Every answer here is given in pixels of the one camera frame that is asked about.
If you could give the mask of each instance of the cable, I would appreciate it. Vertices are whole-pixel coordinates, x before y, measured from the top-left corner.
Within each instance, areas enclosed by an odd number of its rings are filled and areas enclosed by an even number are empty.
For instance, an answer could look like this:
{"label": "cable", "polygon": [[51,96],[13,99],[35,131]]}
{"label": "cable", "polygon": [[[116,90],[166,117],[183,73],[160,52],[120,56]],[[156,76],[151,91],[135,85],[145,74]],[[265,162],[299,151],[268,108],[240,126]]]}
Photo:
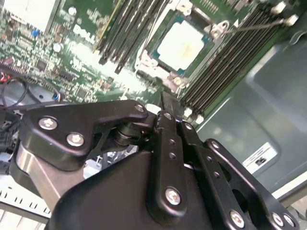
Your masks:
{"label": "cable", "polygon": [[259,25],[253,25],[253,26],[249,26],[249,27],[239,28],[237,30],[228,30],[228,31],[223,32],[223,34],[232,34],[232,33],[237,33],[237,32],[242,32],[242,31],[248,31],[248,30],[262,30],[262,29],[270,28],[270,27],[275,26],[275,25],[281,25],[283,23],[284,23],[284,19],[280,19],[280,20],[274,21],[270,24],[259,24]]}
{"label": "cable", "polygon": [[28,89],[28,95],[32,98],[33,101],[35,101],[36,103],[41,103],[41,101],[34,96],[34,94],[31,92],[30,88]]}
{"label": "cable", "polygon": [[[5,96],[4,96],[4,92],[5,92],[5,88],[8,86],[8,84],[12,81],[12,80],[17,80],[17,79],[21,79],[23,82],[23,86],[24,86],[24,92],[23,94],[21,95],[21,97],[18,99],[18,101],[10,106],[7,106],[7,103],[6,103],[6,100],[5,100]],[[1,89],[1,100],[2,100],[2,103],[3,103],[3,106],[6,107],[6,108],[10,108],[12,106],[16,106],[18,105],[27,95],[28,93],[28,90],[29,90],[29,84],[26,83],[26,79],[22,76],[12,76],[12,78],[8,79],[6,82],[3,83],[2,85],[2,89]]]}
{"label": "cable", "polygon": [[74,103],[52,101],[52,102],[42,102],[40,104],[26,104],[26,105],[10,106],[5,109],[8,111],[14,111],[14,110],[26,111],[26,110],[43,108],[43,107],[52,106],[52,105],[69,105],[69,104],[74,104]]}
{"label": "cable", "polygon": [[36,75],[32,75],[32,74],[28,74],[28,75],[25,75],[26,78],[30,78],[30,79],[33,79],[35,81],[40,81],[40,82],[44,82],[45,84],[49,85],[52,90],[56,93],[56,96],[53,98],[53,100],[56,100],[58,102],[60,102],[61,100],[61,93],[57,90],[57,88],[49,81],[47,81],[46,79],[44,78],[40,78]]}

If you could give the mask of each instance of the ram slot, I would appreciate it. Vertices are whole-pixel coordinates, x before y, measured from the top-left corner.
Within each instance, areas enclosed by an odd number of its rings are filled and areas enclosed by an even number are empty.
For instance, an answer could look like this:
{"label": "ram slot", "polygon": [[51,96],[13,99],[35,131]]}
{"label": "ram slot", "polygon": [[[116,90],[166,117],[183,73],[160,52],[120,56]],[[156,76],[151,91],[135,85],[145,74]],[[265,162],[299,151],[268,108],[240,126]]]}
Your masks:
{"label": "ram slot", "polygon": [[122,6],[122,9],[119,15],[116,17],[116,20],[111,27],[111,30],[106,39],[104,39],[99,44],[99,51],[103,55],[105,54],[114,44],[114,41],[120,35],[122,28],[124,27],[127,19],[133,14],[133,6],[136,0],[126,0]]}
{"label": "ram slot", "polygon": [[122,53],[117,53],[117,57],[119,57],[117,61],[119,64],[115,70],[116,73],[119,73],[122,70],[130,58],[132,51],[140,45],[140,38],[142,38],[142,35],[144,34],[143,32],[146,30],[148,24],[150,24],[150,20],[154,23],[154,19],[159,16],[158,13],[162,12],[161,9],[163,9],[167,4],[168,0],[158,1],[157,4],[149,9],[148,14],[145,17],[140,18],[140,23],[137,24],[138,26],[136,27],[136,30],[131,33],[134,37],[130,39],[128,47],[126,47]]}
{"label": "ram slot", "polygon": [[[242,27],[271,23],[274,20],[276,18],[269,15],[268,11],[256,9]],[[182,98],[182,103],[191,107],[195,113],[203,113],[232,80],[240,75],[280,27],[236,33],[192,85]]]}
{"label": "ram slot", "polygon": [[127,22],[126,29],[124,31],[124,36],[119,40],[119,43],[115,45],[114,50],[112,50],[112,54],[110,55],[110,59],[113,62],[117,62],[118,58],[120,57],[120,54],[123,52],[124,46],[127,44],[127,41],[130,40],[131,37],[133,37],[136,33],[136,29],[142,22],[141,19],[143,15],[151,9],[152,5],[155,5],[158,0],[153,1],[143,1],[142,5],[138,7],[138,10],[133,15],[133,18]]}

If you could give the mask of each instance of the white label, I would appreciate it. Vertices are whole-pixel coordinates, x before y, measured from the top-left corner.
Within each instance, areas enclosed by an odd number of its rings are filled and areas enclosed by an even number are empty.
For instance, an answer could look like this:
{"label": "white label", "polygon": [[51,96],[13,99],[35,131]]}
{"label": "white label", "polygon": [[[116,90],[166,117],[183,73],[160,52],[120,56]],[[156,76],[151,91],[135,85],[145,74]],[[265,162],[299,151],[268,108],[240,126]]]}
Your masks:
{"label": "white label", "polygon": [[263,165],[268,163],[277,155],[277,151],[273,146],[267,142],[262,145],[256,152],[254,152],[250,157],[248,157],[242,164],[243,166],[253,174]]}

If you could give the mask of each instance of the green circuit board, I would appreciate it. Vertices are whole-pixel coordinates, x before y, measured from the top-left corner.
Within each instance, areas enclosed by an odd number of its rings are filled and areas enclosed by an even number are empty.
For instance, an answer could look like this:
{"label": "green circuit board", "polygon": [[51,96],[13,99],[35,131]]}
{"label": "green circuit board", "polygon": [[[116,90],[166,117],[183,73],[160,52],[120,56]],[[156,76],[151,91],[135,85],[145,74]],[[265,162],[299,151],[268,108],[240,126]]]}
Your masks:
{"label": "green circuit board", "polygon": [[[130,33],[129,30],[122,29],[122,24],[118,23],[123,7],[128,4],[127,2],[133,1],[138,9],[137,4],[146,5],[147,1],[55,0],[56,7],[54,15],[50,16],[50,26],[35,35],[33,32],[37,29],[12,17],[13,13],[5,8],[6,1],[10,0],[4,1],[0,13],[0,59],[14,57],[12,69],[36,75],[53,83],[66,100],[90,103],[135,99],[144,104],[156,104],[161,91],[178,93],[169,89],[161,79],[155,76],[148,77],[142,71],[137,71],[135,63],[142,44],[146,44],[144,50],[148,54],[156,52],[161,38],[175,20],[181,18],[187,22],[193,21],[191,16],[183,15],[183,12],[176,8],[176,5],[182,1],[165,1],[165,5],[161,5],[162,8],[154,14],[155,17],[148,17],[148,21],[145,16],[140,18],[141,23],[147,22],[143,29],[140,29],[141,26],[136,27],[135,31]],[[208,25],[227,21],[228,29],[240,27],[259,4],[257,0],[186,0],[185,2],[192,4],[193,11],[197,9],[206,15],[209,18]],[[121,47],[124,53],[133,44],[120,73],[115,73],[118,63],[112,59],[107,63],[99,63],[102,55],[99,48],[104,41],[110,40],[116,29],[121,31],[121,35],[114,43],[113,49]],[[229,34],[217,42],[211,38],[210,31],[206,34],[199,28],[198,30],[208,38],[204,40],[205,47],[186,70],[176,72],[181,79],[187,80],[186,83],[197,79],[198,72],[206,67],[211,61],[210,58],[214,57],[232,37]],[[134,33],[139,33],[139,36],[133,37]]]}

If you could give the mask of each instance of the screw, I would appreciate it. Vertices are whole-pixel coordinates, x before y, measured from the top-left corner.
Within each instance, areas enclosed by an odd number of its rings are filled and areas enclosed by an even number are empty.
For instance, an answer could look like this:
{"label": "screw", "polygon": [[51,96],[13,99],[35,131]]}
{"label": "screw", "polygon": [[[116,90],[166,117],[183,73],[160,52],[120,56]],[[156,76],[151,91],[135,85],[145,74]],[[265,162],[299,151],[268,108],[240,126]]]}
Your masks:
{"label": "screw", "polygon": [[140,112],[144,112],[144,109],[140,104],[136,105],[135,108],[139,110]]}
{"label": "screw", "polygon": [[272,213],[273,220],[278,224],[280,227],[283,226],[283,220],[278,216],[275,212]]}
{"label": "screw", "polygon": [[181,201],[180,195],[176,190],[172,188],[166,189],[165,196],[166,196],[166,199],[169,201],[169,203],[171,203],[172,205],[180,204],[180,201]]}
{"label": "screw", "polygon": [[244,228],[244,220],[237,211],[232,210],[230,212],[230,217],[235,225],[237,225],[239,228]]}
{"label": "screw", "polygon": [[169,114],[169,113],[165,113],[164,116],[165,116],[168,120],[171,120],[171,119],[172,119],[172,116],[171,116],[171,114]]}
{"label": "screw", "polygon": [[84,138],[78,133],[70,133],[66,140],[71,146],[75,147],[79,147],[84,144]]}
{"label": "screw", "polygon": [[58,126],[56,120],[49,118],[49,117],[40,119],[38,124],[41,128],[46,129],[46,130],[53,130]]}
{"label": "screw", "polygon": [[295,224],[293,222],[293,220],[288,217],[286,214],[283,215],[283,218],[292,226],[292,227],[295,227]]}
{"label": "screw", "polygon": [[187,129],[192,130],[192,126],[189,123],[186,123],[186,127]]}
{"label": "screw", "polygon": [[212,141],[211,143],[212,143],[213,147],[215,147],[216,149],[219,148],[219,145],[215,141]]}

